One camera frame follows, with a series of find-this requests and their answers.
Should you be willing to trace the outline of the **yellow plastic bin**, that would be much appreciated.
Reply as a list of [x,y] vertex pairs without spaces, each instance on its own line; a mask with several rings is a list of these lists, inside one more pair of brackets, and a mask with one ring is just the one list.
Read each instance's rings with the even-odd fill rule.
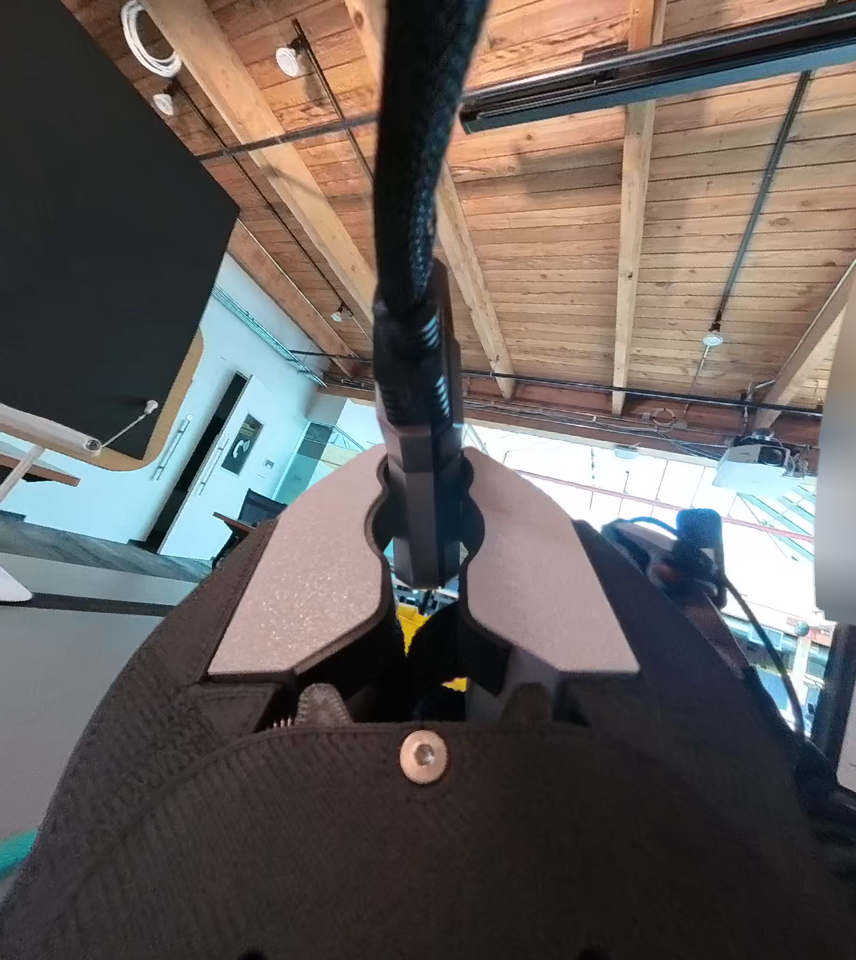
[[445,613],[449,607],[457,608],[459,594],[455,586],[449,583],[435,589],[416,589],[397,578],[392,578],[391,583],[405,652],[410,653],[425,624],[440,618],[438,626],[429,627],[427,640],[421,644],[424,651],[418,656],[426,665],[444,671],[441,683],[446,689],[467,693],[468,679],[454,672],[459,663],[456,615]]

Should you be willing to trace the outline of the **black glass door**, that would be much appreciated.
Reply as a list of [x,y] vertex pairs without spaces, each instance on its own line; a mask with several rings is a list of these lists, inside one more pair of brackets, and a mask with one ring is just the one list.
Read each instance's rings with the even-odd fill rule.
[[201,475],[203,467],[216,446],[216,442],[247,383],[248,378],[246,376],[238,371],[234,372],[214,411],[204,421],[204,429],[191,445],[190,455],[182,463],[157,517],[145,538],[139,542],[140,546],[148,552],[155,554],[159,552],[160,546],[173,526],[193,485]]

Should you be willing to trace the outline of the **black panel wooden rim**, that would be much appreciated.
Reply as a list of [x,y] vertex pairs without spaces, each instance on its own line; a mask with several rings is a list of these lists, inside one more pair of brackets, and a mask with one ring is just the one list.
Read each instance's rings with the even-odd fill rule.
[[238,215],[62,2],[0,2],[0,408],[157,459]]

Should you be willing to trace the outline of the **framed phone icon sign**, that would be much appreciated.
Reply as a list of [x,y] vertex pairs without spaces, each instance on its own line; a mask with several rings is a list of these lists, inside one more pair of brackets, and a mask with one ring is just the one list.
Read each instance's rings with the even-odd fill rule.
[[240,476],[253,449],[260,438],[263,423],[255,416],[247,414],[237,432],[225,448],[221,468],[230,474]]

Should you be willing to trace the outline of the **black office chair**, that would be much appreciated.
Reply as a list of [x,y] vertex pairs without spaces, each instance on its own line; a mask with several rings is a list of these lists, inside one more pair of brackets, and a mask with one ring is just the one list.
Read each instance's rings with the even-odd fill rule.
[[237,521],[247,527],[255,528],[262,522],[276,520],[286,510],[286,506],[283,502],[250,488],[242,500]]

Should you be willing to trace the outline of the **white ceiling projector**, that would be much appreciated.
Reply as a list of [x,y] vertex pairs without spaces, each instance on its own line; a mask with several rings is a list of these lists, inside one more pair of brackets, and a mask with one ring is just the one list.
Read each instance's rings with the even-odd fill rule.
[[778,497],[808,476],[806,451],[782,442],[771,428],[760,428],[734,438],[724,450],[712,486],[743,497]]

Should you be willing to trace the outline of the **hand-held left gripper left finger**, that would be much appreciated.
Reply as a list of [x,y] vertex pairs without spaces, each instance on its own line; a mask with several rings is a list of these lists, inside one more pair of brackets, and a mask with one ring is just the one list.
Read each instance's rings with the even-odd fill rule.
[[304,675],[386,618],[391,574],[374,534],[388,494],[371,447],[284,510],[208,666],[213,680]]

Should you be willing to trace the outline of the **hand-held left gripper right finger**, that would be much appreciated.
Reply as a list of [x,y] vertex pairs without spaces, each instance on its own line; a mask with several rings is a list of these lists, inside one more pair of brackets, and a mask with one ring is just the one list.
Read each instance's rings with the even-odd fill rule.
[[513,690],[636,677],[638,659],[571,517],[547,493],[480,450],[470,506],[482,532],[462,570],[462,616],[495,655],[493,679],[470,679],[467,714],[501,714]]

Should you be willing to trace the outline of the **wooden office desk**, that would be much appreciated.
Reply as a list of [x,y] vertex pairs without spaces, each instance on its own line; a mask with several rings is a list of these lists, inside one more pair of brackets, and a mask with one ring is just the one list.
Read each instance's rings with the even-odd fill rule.
[[215,511],[213,514],[216,520],[223,522],[229,530],[229,537],[218,551],[218,554],[211,561],[212,569],[217,569],[222,562],[228,558],[230,553],[254,532],[261,520],[255,520],[253,523],[244,522],[240,519],[229,517],[223,513]]

